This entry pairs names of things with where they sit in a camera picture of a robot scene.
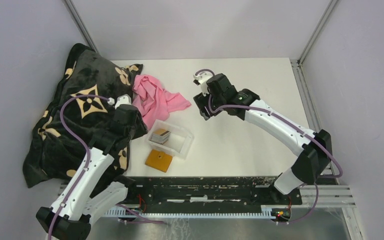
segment pink cloth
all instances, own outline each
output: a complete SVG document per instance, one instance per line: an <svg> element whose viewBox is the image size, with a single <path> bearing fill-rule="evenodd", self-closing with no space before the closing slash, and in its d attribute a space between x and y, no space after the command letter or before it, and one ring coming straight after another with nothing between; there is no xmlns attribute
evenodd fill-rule
<svg viewBox="0 0 384 240"><path fill-rule="evenodd" d="M187 109L191 103L180 93L170 93L161 86L161 82L150 75L136 75L133 92L138 96L133 106L139 109L148 130L155 120L165 121L171 112Z"/></svg>

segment black fleece blanket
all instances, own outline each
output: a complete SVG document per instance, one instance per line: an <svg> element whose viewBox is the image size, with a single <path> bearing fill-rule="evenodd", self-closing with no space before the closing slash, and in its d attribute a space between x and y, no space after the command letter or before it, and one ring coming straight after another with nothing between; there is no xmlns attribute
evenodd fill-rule
<svg viewBox="0 0 384 240"><path fill-rule="evenodd" d="M55 95L32 131L30 150L22 166L29 188L52 178L70 180L86 154L84 147L61 123L60 109L63 104L82 94L114 99L129 94L133 99L135 76L141 73L142 68L141 64L119 67L80 43L72 47ZM114 111L99 98L78 98L64 110L64 120L87 144L92 135L113 118ZM127 170L129 153L129 147L119 152L119 158L102 175L92 195L101 192L116 176Z"/></svg>

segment white table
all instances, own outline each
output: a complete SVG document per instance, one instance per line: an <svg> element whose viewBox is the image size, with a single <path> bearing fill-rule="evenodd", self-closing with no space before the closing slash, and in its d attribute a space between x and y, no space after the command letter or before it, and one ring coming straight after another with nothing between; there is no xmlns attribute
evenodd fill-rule
<svg viewBox="0 0 384 240"><path fill-rule="evenodd" d="M288 58L227 58L113 61L123 67L144 64L142 73L159 79L172 92L180 92L192 104L172 112L166 120L189 129L195 139L186 159L174 157L167 173L145 165L151 147L145 137L131 143L127 176L213 177L277 176L297 159L280 141L264 130L229 116L226 112L205 121L193 97L201 89L193 74L211 69L225 74L236 89L250 89L287 118L308 127L304 107Z"/></svg>

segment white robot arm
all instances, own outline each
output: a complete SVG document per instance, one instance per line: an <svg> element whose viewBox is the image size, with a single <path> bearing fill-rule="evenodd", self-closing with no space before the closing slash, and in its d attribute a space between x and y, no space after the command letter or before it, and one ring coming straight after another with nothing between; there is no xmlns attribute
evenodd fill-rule
<svg viewBox="0 0 384 240"><path fill-rule="evenodd" d="M46 232L51 230L52 236L61 240L86 239L92 225L110 208L126 199L128 188L125 183L129 180L123 176L114 179L94 198L89 196L120 149L124 149L130 140L147 133L140 112L131 102L128 95L117 99L114 119L109 122L109 127L92 136L90 158L85 155L64 192L52 205L41 207L37 212L39 223Z"/></svg>
<svg viewBox="0 0 384 240"><path fill-rule="evenodd" d="M313 184L329 164L330 159L325 153L332 152L331 136L328 132L321 130L317 133L294 123L271 108L254 92L248 89L237 91L222 73L214 75L204 69L198 71L194 78L193 82L201 86L202 92L193 99L205 120L225 110L229 115L237 116L267 131L298 157L294 165L270 185L275 189L272 196L274 199L289 194L301 185Z"/></svg>

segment clear plastic container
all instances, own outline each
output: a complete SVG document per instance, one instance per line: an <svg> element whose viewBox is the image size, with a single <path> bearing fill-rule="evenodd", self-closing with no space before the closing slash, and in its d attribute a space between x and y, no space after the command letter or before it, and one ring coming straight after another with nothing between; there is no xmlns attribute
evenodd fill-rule
<svg viewBox="0 0 384 240"><path fill-rule="evenodd" d="M170 131L170 137L164 144L150 141L152 133L158 129ZM157 119L151 130L148 132L146 141L157 151L164 152L173 157L178 156L179 158L185 159L188 155L189 148L191 148L192 142L194 141L194 135L184 127Z"/></svg>

